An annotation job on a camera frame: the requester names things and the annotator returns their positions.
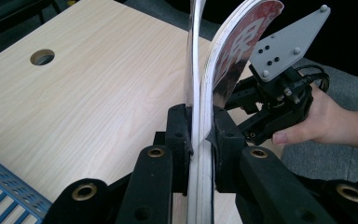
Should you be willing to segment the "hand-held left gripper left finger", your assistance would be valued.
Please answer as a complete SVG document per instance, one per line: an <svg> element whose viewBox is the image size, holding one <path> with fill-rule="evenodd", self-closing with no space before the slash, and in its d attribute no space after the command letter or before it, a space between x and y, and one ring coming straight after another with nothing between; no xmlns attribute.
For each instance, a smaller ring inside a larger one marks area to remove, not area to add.
<svg viewBox="0 0 358 224"><path fill-rule="evenodd" d="M172 151L172 191L187 195L190 157L193 154L188 109L185 104L168 110L165 144Z"/></svg>

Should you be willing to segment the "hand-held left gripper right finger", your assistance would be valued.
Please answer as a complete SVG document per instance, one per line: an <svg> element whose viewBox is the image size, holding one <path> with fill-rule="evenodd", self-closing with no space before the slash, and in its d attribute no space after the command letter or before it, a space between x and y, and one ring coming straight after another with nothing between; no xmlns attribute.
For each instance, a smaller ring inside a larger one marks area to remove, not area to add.
<svg viewBox="0 0 358 224"><path fill-rule="evenodd" d="M237 124L224 108L213 108L213 127L207 140L213 145L216 190L235 192L241 180L240 159L245 140Z"/></svg>

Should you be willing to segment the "red cover magazine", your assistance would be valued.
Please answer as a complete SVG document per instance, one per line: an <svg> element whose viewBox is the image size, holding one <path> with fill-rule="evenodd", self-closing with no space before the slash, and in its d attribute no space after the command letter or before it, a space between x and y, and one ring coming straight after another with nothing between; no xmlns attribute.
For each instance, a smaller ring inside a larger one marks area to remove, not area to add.
<svg viewBox="0 0 358 224"><path fill-rule="evenodd" d="M199 33L206 0L190 0L186 59L186 105L191 108L186 224L213 224L213 108L233 92L260 36L281 14L280 0L244 0L215 34L204 64L199 60Z"/></svg>

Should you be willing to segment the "blue plastic file rack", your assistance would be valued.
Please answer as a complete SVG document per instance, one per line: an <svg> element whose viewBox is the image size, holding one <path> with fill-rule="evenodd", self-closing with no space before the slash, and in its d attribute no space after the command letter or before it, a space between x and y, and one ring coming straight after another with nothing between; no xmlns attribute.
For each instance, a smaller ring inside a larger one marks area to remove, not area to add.
<svg viewBox="0 0 358 224"><path fill-rule="evenodd" d="M7 198L10 198L12 203L0 214L0 224L16 208L22 208L23 212L14 221L15 224L24 224L28 217L33 217L35 224L42 224L51 206L51 202L46 197L0 163L0 203Z"/></svg>

